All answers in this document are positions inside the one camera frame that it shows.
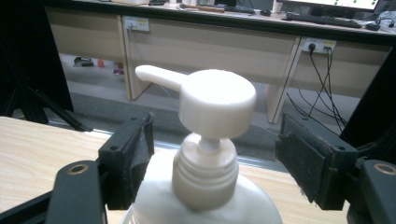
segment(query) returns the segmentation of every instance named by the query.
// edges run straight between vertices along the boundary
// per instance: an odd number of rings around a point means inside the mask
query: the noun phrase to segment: white plastic bottle
[[[142,65],[136,74],[180,91],[179,118],[192,134],[177,153],[165,151],[151,158],[124,223],[282,223],[268,195],[238,174],[230,140],[250,124],[256,102],[252,84],[220,70],[185,76]]]

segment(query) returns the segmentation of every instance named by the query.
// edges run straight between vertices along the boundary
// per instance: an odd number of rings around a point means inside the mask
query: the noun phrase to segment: keyboard
[[[240,13],[247,13],[247,14],[256,14],[256,11],[254,11],[254,8],[252,8],[252,7],[241,7],[241,6],[227,7],[227,6],[224,6],[224,5],[208,5],[208,4],[198,4],[197,6],[200,6],[200,7],[217,7],[217,8],[224,8],[224,11],[240,12]]]
[[[287,21],[307,21],[313,22],[317,24],[327,24],[327,25],[334,25],[334,26],[342,26],[342,27],[349,27],[349,28],[356,28],[360,29],[361,25],[354,21],[344,21],[344,20],[337,20],[336,18],[332,17],[316,17],[311,15],[299,15],[294,13],[287,13],[286,14]]]

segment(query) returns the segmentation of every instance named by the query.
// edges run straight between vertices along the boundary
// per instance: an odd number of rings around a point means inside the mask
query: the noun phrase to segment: wooden table
[[[108,138],[0,117],[0,213],[52,190],[59,169],[95,160]],[[347,223],[347,204],[344,211],[321,211],[289,174],[246,165],[240,165],[240,173],[268,193],[284,223]],[[109,211],[109,223],[120,223],[124,213]]]

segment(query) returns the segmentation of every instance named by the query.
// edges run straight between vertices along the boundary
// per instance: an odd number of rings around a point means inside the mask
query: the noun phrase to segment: desk
[[[93,0],[36,1],[48,6],[60,52],[124,61],[129,98],[138,97],[148,85],[134,73],[140,64],[187,74],[219,68],[267,84],[267,115],[273,123],[289,87],[320,90],[309,56],[302,52],[308,37],[337,41],[332,93],[353,97],[364,94],[396,43],[395,34],[282,21],[285,15],[279,14],[186,12],[175,5],[130,6]],[[149,18],[150,32],[128,31],[125,16]],[[315,55],[315,61],[325,76],[327,57]]]
[[[0,212],[50,191],[59,169],[73,161],[95,160],[107,139],[0,117]],[[285,224],[347,223],[347,205],[344,211],[321,211],[289,174],[247,165],[240,165],[240,174],[268,193]],[[109,223],[120,223],[123,214],[108,212]]]

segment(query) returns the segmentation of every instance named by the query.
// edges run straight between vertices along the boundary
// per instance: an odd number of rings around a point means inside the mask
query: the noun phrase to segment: power outlet
[[[125,17],[125,27],[128,30],[149,32],[149,19],[139,17]]]
[[[315,44],[314,53],[328,54],[334,51],[336,43],[337,41],[335,40],[307,38],[305,40],[303,51],[309,52],[309,45]]]

